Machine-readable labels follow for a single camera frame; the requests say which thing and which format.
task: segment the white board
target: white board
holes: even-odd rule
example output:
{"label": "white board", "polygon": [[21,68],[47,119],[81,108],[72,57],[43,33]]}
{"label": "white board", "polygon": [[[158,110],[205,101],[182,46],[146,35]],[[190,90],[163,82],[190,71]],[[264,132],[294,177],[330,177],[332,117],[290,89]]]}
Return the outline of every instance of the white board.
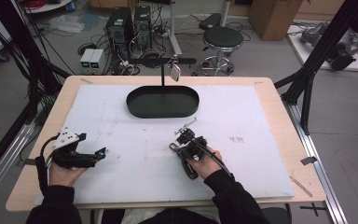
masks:
{"label": "white board", "polygon": [[[300,27],[298,27],[296,25],[291,25],[289,28],[289,31],[287,33],[294,34],[299,31],[301,31]],[[310,53],[313,51],[313,47],[310,45],[310,43],[301,43],[301,41],[300,41],[301,33],[298,33],[296,35],[288,35],[288,37],[289,37],[290,43],[292,44],[292,46],[294,47],[294,49],[296,51],[298,59],[301,61],[302,64],[304,64],[304,62],[310,56]],[[348,65],[344,69],[344,71],[358,71],[358,54],[356,53],[352,57],[353,57],[353,59],[356,59],[356,61],[354,61],[353,63]],[[333,70],[333,68],[331,67],[331,65],[328,62],[324,62],[322,64],[321,69]]]}
{"label": "white board", "polygon": [[198,111],[181,119],[138,119],[126,97],[136,86],[85,85],[64,127],[86,133],[77,151],[106,147],[106,158],[76,182],[75,203],[137,203],[211,200],[202,179],[190,180],[169,149],[189,128],[218,149],[228,170],[256,198],[290,197],[294,191],[253,87],[192,86]]}

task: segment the concrete floor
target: concrete floor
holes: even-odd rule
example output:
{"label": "concrete floor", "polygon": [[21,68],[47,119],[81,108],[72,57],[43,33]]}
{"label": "concrete floor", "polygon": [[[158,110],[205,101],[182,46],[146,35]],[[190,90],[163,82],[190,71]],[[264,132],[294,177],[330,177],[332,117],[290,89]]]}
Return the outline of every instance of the concrete floor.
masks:
{"label": "concrete floor", "polygon": [[[40,13],[34,19],[40,26],[50,18],[61,14],[78,15],[81,19],[89,12],[87,7],[74,13],[68,13],[60,8],[47,13]],[[81,34],[71,35],[63,32],[46,34],[46,38],[60,53],[63,60],[76,74],[82,74],[79,64],[80,57],[77,48],[90,41],[96,41],[94,35],[102,35],[106,24],[104,16],[96,21],[89,21],[89,27]],[[186,27],[197,27],[192,17],[183,17],[177,20],[177,26],[186,24]],[[238,21],[249,26],[246,18],[229,18],[228,21]],[[191,29],[182,32],[200,34],[202,30]],[[236,65],[237,77],[269,77],[276,82],[297,71],[300,60],[287,39],[279,42],[265,42],[259,40],[252,30],[244,30],[250,40],[230,56]],[[198,62],[214,55],[212,50],[202,51],[201,35],[178,35],[178,41],[185,57],[194,57]],[[166,41],[166,56],[172,55],[172,47]],[[48,55],[52,62],[60,68],[71,71],[56,56],[51,47]],[[189,76],[196,70],[196,66],[182,67],[182,74]],[[138,76],[159,75],[159,69],[141,68]],[[27,81],[21,76],[16,64],[11,60],[0,62],[0,140],[27,104]],[[287,87],[278,89],[284,93]],[[301,108],[302,98],[298,99]],[[358,72],[334,72],[320,70],[314,80],[311,108],[310,108],[310,136],[320,155],[324,169],[330,179],[338,201],[342,207],[348,223],[358,223]],[[24,157],[31,147],[24,150]],[[21,172],[19,166],[13,165],[0,184],[0,223],[24,223],[28,214],[10,213],[5,204],[17,178]],[[324,203],[316,206],[325,207]],[[333,223],[328,212],[301,209],[300,206],[311,206],[310,203],[291,204],[293,223]],[[84,223],[89,222],[89,211],[82,211]]]}

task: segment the stool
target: stool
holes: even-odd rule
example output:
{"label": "stool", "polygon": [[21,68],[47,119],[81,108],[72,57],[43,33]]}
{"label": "stool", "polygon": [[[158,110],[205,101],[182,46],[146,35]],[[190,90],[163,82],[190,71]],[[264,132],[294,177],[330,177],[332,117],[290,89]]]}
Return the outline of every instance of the stool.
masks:
{"label": "stool", "polygon": [[230,77],[234,75],[234,64],[223,57],[224,53],[232,53],[243,43],[239,31],[228,27],[215,26],[205,31],[203,42],[208,49],[217,50],[217,55],[208,57],[200,64],[200,70],[205,76],[216,76],[222,72]]}

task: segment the white device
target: white device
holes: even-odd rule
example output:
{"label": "white device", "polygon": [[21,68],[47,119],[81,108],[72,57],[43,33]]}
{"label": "white device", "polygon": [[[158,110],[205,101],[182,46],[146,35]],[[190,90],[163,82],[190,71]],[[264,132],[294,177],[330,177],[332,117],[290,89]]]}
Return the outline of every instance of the white device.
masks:
{"label": "white device", "polygon": [[103,75],[103,69],[106,67],[106,57],[103,49],[95,49],[89,60],[91,73],[93,75]]}
{"label": "white device", "polygon": [[80,59],[80,63],[81,66],[83,67],[84,75],[91,74],[90,60],[93,53],[94,53],[94,49],[86,49],[83,53],[83,56]]}

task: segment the black stool seat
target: black stool seat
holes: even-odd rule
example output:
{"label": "black stool seat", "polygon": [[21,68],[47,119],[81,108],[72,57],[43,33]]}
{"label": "black stool seat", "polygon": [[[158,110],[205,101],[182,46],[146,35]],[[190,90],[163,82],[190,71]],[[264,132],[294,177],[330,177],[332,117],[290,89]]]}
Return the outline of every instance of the black stool seat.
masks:
{"label": "black stool seat", "polygon": [[204,32],[204,42],[208,47],[235,49],[241,46],[243,36],[239,31],[228,27],[215,26]]}

